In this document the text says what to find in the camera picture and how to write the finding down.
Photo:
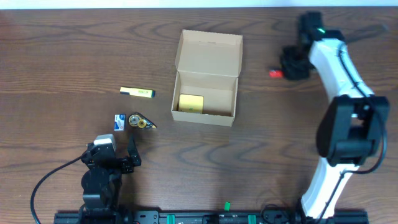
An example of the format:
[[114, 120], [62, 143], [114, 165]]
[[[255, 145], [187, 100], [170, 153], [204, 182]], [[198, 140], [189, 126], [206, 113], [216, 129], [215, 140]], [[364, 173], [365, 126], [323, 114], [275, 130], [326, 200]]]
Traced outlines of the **red stapler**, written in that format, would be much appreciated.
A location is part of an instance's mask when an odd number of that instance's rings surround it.
[[284, 74], [282, 70], [269, 70], [269, 76], [271, 78], [283, 78]]

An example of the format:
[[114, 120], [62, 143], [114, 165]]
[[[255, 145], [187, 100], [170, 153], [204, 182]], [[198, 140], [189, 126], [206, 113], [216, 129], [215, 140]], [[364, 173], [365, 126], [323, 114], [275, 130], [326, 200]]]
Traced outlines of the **yellow sticky note pad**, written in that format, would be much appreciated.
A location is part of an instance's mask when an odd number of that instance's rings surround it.
[[181, 94], [178, 101], [178, 110], [185, 113], [202, 114], [203, 104], [203, 96]]

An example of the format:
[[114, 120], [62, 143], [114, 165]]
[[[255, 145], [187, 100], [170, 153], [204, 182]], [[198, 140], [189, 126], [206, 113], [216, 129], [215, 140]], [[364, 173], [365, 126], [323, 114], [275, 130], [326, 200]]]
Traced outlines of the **cardboard box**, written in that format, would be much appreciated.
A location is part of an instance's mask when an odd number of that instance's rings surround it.
[[[173, 119], [231, 127], [236, 116], [242, 57], [241, 35], [183, 30], [175, 58]], [[183, 95], [201, 96], [202, 111], [182, 111]]]

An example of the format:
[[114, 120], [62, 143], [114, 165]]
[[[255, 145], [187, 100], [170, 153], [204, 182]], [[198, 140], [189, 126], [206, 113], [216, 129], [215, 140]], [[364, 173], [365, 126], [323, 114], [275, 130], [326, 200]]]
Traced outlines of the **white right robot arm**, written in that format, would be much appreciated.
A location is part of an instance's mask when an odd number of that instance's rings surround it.
[[318, 165], [298, 203], [297, 221], [359, 222], [361, 215], [336, 215], [335, 205], [352, 175], [372, 173], [384, 160], [389, 102], [365, 84], [338, 30], [300, 28], [298, 44], [284, 47], [280, 63], [291, 80], [316, 70], [329, 100], [316, 135]]

